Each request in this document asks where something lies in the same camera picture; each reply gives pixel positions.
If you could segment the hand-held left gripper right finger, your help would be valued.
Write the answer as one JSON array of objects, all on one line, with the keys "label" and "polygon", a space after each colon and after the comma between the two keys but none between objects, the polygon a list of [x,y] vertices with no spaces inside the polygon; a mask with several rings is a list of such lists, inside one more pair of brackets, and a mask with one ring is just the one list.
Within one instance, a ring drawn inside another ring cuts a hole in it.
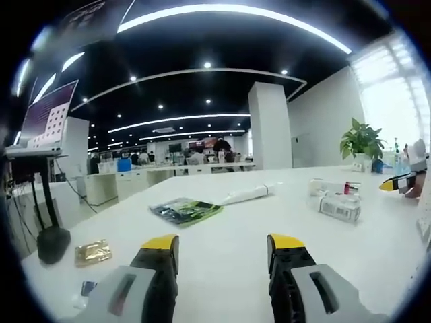
[{"label": "hand-held left gripper right finger", "polygon": [[358,290],[326,264],[317,264],[303,242],[267,236],[269,296],[275,322],[386,322],[360,301]]}]

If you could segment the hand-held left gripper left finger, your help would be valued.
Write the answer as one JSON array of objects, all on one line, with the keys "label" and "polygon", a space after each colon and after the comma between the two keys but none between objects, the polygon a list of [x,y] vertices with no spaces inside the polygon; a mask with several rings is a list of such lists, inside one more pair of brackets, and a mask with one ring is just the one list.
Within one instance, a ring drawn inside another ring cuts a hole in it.
[{"label": "hand-held left gripper left finger", "polygon": [[178,295],[179,236],[152,238],[129,266],[120,266],[90,292],[70,322],[172,322]]}]

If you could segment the person's right hand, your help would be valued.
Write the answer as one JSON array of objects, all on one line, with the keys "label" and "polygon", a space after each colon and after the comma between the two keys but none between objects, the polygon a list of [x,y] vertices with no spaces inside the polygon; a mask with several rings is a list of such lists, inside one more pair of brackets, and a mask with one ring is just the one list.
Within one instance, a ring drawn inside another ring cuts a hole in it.
[{"label": "person's right hand", "polygon": [[420,198],[422,193],[422,189],[424,187],[424,182],[426,179],[426,173],[423,172],[421,174],[416,174],[415,185],[411,188],[407,193],[404,194],[404,197],[409,199]]}]

